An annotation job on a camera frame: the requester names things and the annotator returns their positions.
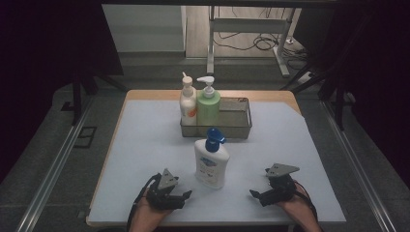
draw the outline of green pump bottle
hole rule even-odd
[[[197,125],[214,126],[220,115],[220,93],[212,87],[215,79],[213,76],[204,76],[196,80],[207,84],[203,90],[197,91]]]

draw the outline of cable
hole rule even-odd
[[[268,8],[264,8],[262,12],[259,14],[259,17],[267,10]]]
[[[265,17],[269,18],[269,15],[271,14],[272,8],[269,8],[269,10],[266,11]]]
[[[254,44],[253,46],[250,46],[250,47],[247,47],[247,48],[240,48],[240,47],[235,47],[235,46],[231,46],[231,45],[220,44],[220,43],[217,43],[215,40],[214,40],[214,43],[218,46],[226,46],[226,47],[230,47],[230,48],[233,48],[233,49],[236,49],[236,50],[249,50],[249,49],[252,49],[252,48],[255,47],[255,44]]]
[[[268,47],[262,48],[259,46],[260,43],[267,44]],[[278,40],[274,37],[273,39],[267,38],[267,37],[262,37],[262,34],[259,34],[254,40],[253,44],[259,49],[259,50],[270,50],[274,48],[276,45],[278,45]]]
[[[285,10],[286,10],[286,8],[283,8],[282,16],[280,17],[280,19],[283,19],[283,15],[284,15]]]
[[[132,207],[131,207],[131,210],[130,210],[130,214],[129,214],[129,218],[128,218],[128,220],[127,220],[127,232],[130,231],[130,227],[131,227],[131,224],[132,224],[132,218],[133,218],[133,215],[135,214],[136,208],[138,207],[138,202],[139,202],[139,201],[141,200],[141,198],[143,197],[143,195],[144,195],[144,193],[145,193],[145,190],[148,188],[148,186],[150,185],[150,183],[151,183],[152,181],[156,180],[156,179],[159,177],[159,175],[161,175],[161,174],[159,173],[159,174],[157,174],[157,175],[155,175],[155,176],[152,176],[152,177],[148,180],[148,182],[145,184],[145,186],[141,189],[141,191],[139,192],[139,194],[138,194],[138,196],[135,198],[135,200],[133,201]]]
[[[220,32],[218,32],[218,35],[220,35],[220,38],[223,39],[223,40],[224,40],[224,39],[231,38],[231,37],[234,37],[234,36],[239,35],[239,34],[241,34],[241,33],[240,33],[240,32],[237,32],[237,33],[231,34],[231,35],[229,35],[229,36],[223,37],[223,36],[220,35]]]
[[[298,192],[297,190],[294,190],[293,194],[301,197],[308,205],[308,207],[311,209],[311,212],[314,215],[314,218],[316,218],[316,222],[318,222],[318,218],[317,218],[317,211],[316,211],[316,207],[314,207],[313,202],[311,202],[310,196],[308,195],[307,190],[305,189],[304,186],[302,186],[299,182],[297,181],[293,181],[295,184],[297,184],[298,186],[300,186],[302,188],[302,190],[307,194],[307,196],[305,196],[304,194],[302,194],[301,192]]]
[[[296,58],[299,60],[306,60],[308,58],[308,53],[303,49],[300,50],[291,50],[289,48],[283,48],[283,56],[288,58]]]
[[[233,7],[232,7],[232,13],[233,13],[236,17],[238,17],[238,16],[235,14],[235,12],[233,11]]]

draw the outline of pump bottle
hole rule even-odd
[[[214,126],[220,115],[220,93],[212,87],[215,79],[213,76],[204,76],[196,80],[207,84],[207,87],[197,93],[197,124]]]
[[[216,128],[209,128],[207,139],[195,141],[195,176],[202,184],[212,189],[220,189],[225,184],[225,170],[229,154],[221,145],[226,139]]]
[[[196,89],[192,87],[192,78],[184,72],[182,74],[184,88],[180,97],[181,125],[196,126]]]

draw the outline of white pump bottle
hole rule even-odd
[[[192,78],[184,72],[182,74],[184,88],[180,97],[181,125],[196,126],[196,89],[192,87]]]
[[[226,165],[229,154],[221,143],[226,141],[216,128],[209,128],[207,139],[195,141],[195,176],[202,184],[212,189],[220,189],[225,184]]]

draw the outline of tray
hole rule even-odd
[[[249,99],[220,98],[220,116],[213,126],[181,125],[181,132],[184,137],[206,137],[210,127],[218,128],[226,138],[248,138],[252,127]]]

